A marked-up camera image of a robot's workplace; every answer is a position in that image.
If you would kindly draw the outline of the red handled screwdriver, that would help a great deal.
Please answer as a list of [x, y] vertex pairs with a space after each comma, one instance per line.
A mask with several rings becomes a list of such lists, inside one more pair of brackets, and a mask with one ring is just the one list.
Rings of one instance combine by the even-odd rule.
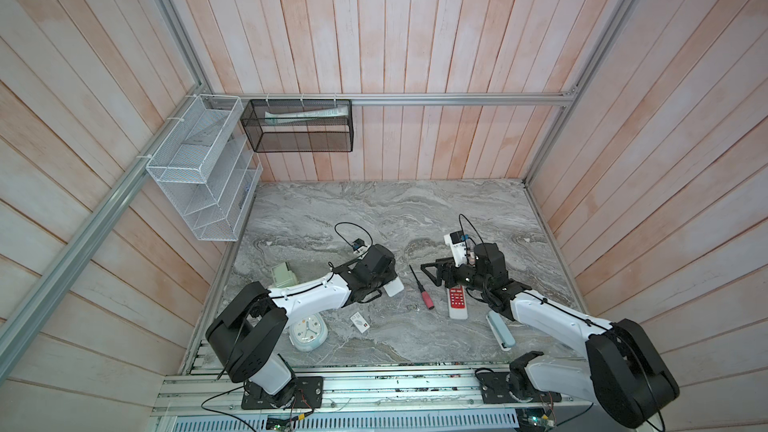
[[423, 300], [423, 302], [424, 302], [424, 305], [426, 306], [426, 308], [427, 308], [428, 310], [433, 310], [433, 309], [435, 308], [435, 305], [434, 305], [434, 302], [433, 302], [433, 300], [432, 300], [431, 296], [430, 296], [430, 295], [429, 295], [429, 293], [426, 291], [426, 289], [425, 289], [424, 285], [422, 284], [422, 282], [421, 282], [421, 281], [420, 281], [420, 279], [418, 278], [418, 276], [417, 276], [417, 274], [416, 274], [415, 270], [413, 269], [413, 267], [412, 267], [412, 266], [410, 266], [410, 267], [409, 267], [409, 269], [410, 269], [410, 271], [411, 271], [411, 273], [412, 273], [412, 275], [413, 275], [413, 277], [414, 277], [414, 280], [415, 280], [415, 282], [416, 282], [417, 288], [418, 288], [418, 290], [419, 290], [419, 293], [420, 293], [420, 295], [421, 295], [421, 298], [422, 298], [422, 300]]

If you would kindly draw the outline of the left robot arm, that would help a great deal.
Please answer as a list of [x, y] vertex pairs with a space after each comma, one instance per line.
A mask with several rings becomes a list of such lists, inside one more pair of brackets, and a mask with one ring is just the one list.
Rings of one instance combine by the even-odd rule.
[[286, 288], [268, 289], [258, 281], [244, 286], [208, 326], [205, 338], [232, 382], [285, 403], [293, 395], [295, 373], [274, 352], [285, 329], [311, 315], [403, 289], [394, 254], [374, 244], [313, 281]]

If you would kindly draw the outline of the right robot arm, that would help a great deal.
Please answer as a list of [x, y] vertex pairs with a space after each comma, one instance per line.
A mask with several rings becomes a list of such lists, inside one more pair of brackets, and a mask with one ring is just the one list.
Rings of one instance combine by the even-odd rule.
[[599, 405], [621, 426], [663, 431], [662, 410], [680, 395], [679, 386], [642, 326], [632, 320], [610, 321], [559, 304], [512, 279], [494, 243], [472, 249], [456, 243], [449, 258], [423, 263], [421, 271], [436, 286], [477, 291], [491, 311], [557, 339], [579, 360], [547, 359], [530, 351], [505, 374], [480, 374], [482, 386], [518, 402], [559, 393]]

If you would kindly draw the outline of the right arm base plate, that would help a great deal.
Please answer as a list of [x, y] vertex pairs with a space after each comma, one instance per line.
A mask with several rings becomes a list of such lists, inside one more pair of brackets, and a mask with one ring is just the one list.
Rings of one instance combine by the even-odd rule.
[[543, 356], [541, 351], [531, 351], [516, 358], [505, 372], [493, 371], [487, 367], [474, 370], [474, 377], [484, 404], [530, 403], [532, 401], [561, 402], [557, 392], [543, 392], [535, 389], [525, 367], [534, 359]]

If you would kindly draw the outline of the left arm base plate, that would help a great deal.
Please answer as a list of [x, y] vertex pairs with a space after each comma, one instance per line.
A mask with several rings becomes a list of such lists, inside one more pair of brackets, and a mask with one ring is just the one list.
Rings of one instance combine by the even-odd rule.
[[241, 408], [243, 410], [320, 408], [323, 384], [322, 376], [299, 376], [291, 379], [276, 394], [268, 394], [262, 387], [248, 381], [245, 383]]

